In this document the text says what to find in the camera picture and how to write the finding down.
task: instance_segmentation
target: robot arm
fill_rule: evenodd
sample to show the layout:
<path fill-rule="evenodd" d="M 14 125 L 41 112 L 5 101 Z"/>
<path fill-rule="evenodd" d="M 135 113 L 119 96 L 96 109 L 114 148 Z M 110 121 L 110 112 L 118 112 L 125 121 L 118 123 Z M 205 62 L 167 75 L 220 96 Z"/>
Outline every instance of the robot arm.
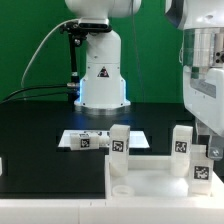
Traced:
<path fill-rule="evenodd" d="M 86 74 L 80 81 L 75 110 L 94 115 L 126 111 L 126 82 L 120 74 L 121 40 L 109 17 L 126 17 L 138 11 L 141 0 L 65 0 L 77 19 L 71 28 L 71 42 L 87 41 Z"/>
<path fill-rule="evenodd" d="M 107 19 L 127 17 L 136 13 L 141 0 L 65 0 L 68 8 L 79 18 Z"/>
<path fill-rule="evenodd" d="M 222 0 L 166 0 L 166 17 L 184 32 L 184 104 L 197 118 L 198 135 L 208 136 L 208 157 L 215 160 L 223 157 L 223 146 L 212 143 L 224 137 L 223 13 Z"/>

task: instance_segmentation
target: black tabletop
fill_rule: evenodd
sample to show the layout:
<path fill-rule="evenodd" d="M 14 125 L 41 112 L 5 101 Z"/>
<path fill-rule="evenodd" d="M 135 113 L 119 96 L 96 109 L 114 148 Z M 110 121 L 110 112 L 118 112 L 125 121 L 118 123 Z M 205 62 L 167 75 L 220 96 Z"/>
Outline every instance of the black tabletop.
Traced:
<path fill-rule="evenodd" d="M 133 103 L 130 112 L 91 116 L 67 102 L 25 101 L 0 105 L 0 198 L 104 198 L 107 150 L 58 150 L 64 130 L 109 130 L 126 124 L 144 131 L 149 149 L 134 155 L 169 155 L 176 124 L 193 125 L 183 104 Z"/>

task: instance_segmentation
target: green background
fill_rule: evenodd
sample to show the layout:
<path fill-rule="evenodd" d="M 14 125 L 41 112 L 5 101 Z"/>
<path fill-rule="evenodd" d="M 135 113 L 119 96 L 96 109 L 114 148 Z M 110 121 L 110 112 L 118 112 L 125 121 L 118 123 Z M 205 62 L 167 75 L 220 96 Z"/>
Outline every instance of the green background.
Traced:
<path fill-rule="evenodd" d="M 64 0 L 1 0 L 0 100 L 20 89 L 23 72 L 43 38 L 59 23 L 75 18 Z M 146 102 L 182 102 L 182 67 L 178 62 L 182 32 L 164 17 L 165 0 L 142 0 L 135 16 L 137 46 Z M 131 18 L 111 19 L 122 39 L 121 74 L 127 98 L 142 102 Z M 78 50 L 79 71 L 85 73 L 85 46 Z M 25 86 L 70 81 L 67 35 L 48 40 L 32 65 Z M 65 96 L 39 98 L 66 100 Z"/>

